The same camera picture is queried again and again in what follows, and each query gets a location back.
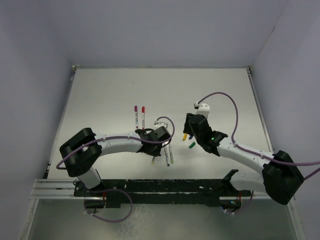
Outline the green whiteboard marker pen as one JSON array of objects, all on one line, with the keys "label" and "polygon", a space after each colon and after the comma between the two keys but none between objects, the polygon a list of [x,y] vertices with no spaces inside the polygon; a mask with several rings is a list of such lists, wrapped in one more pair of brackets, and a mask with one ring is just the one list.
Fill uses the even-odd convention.
[{"label": "green whiteboard marker pen", "polygon": [[168,148],[169,148],[170,162],[171,162],[171,164],[174,164],[174,157],[173,157],[172,145],[169,144],[169,145],[168,145]]}]

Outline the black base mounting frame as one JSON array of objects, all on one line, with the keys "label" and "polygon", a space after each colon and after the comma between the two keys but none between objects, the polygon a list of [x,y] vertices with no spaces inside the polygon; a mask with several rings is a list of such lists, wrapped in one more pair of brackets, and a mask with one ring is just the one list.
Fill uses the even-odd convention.
[{"label": "black base mounting frame", "polygon": [[222,179],[103,179],[89,190],[75,180],[74,196],[83,197],[88,208],[120,208],[123,204],[205,205],[207,207],[241,207],[240,198],[249,190],[231,185],[231,170]]}]

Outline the aluminium extrusion rail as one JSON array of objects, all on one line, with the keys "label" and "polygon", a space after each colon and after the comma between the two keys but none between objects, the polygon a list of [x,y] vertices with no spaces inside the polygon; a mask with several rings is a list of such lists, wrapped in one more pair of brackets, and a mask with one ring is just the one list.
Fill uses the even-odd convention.
[{"label": "aluminium extrusion rail", "polygon": [[30,198],[31,199],[73,199],[73,179],[36,179]]}]

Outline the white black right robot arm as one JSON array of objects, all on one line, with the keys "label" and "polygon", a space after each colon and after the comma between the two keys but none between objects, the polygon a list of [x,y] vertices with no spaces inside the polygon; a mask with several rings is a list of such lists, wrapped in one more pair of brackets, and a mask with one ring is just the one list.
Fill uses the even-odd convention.
[{"label": "white black right robot arm", "polygon": [[285,151],[272,153],[241,146],[227,134],[212,130],[203,115],[187,113],[183,133],[194,136],[205,152],[234,160],[254,171],[237,171],[224,181],[222,190],[228,196],[248,190],[265,193],[275,202],[287,205],[305,181]]}]

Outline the blue whiteboard marker pen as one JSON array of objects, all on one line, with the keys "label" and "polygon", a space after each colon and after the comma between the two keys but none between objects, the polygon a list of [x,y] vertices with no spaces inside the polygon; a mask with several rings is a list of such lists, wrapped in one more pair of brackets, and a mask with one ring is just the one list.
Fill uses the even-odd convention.
[{"label": "blue whiteboard marker pen", "polygon": [[169,167],[170,166],[170,161],[169,161],[169,155],[168,155],[167,147],[164,147],[163,149],[164,149],[164,154],[165,154],[166,165]]}]

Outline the purple whiteboard marker pen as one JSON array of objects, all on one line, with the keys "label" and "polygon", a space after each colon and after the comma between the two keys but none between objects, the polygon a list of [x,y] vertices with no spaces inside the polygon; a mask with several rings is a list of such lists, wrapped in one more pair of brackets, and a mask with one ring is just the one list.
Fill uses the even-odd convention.
[{"label": "purple whiteboard marker pen", "polygon": [[138,106],[134,106],[134,114],[135,114],[135,128],[139,128],[139,117],[138,117]]}]

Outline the red whiteboard marker pen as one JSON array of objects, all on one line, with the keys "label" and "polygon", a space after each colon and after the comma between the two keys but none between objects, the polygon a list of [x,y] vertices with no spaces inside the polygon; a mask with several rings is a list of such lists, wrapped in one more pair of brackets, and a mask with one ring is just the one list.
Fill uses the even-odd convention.
[{"label": "red whiteboard marker pen", "polygon": [[142,114],[142,129],[145,129],[145,106],[142,106],[141,108],[141,114]]}]

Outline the green pen cap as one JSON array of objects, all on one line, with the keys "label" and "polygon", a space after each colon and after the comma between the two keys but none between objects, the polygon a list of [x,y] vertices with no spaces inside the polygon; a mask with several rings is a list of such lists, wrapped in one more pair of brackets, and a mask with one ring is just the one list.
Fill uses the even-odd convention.
[{"label": "green pen cap", "polygon": [[192,143],[189,145],[189,148],[192,149],[195,145],[196,145],[196,143],[195,143],[195,142],[192,142]]}]

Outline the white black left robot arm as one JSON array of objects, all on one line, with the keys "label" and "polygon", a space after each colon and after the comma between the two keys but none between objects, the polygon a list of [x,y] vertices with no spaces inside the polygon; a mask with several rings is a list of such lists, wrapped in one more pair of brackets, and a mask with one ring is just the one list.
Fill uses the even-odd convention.
[{"label": "white black left robot arm", "polygon": [[119,135],[96,134],[87,127],[60,146],[62,161],[56,168],[66,170],[69,177],[81,181],[91,196],[98,196],[103,191],[103,184],[93,165],[99,157],[117,153],[144,153],[159,157],[163,145],[171,139],[172,135],[164,126]]}]

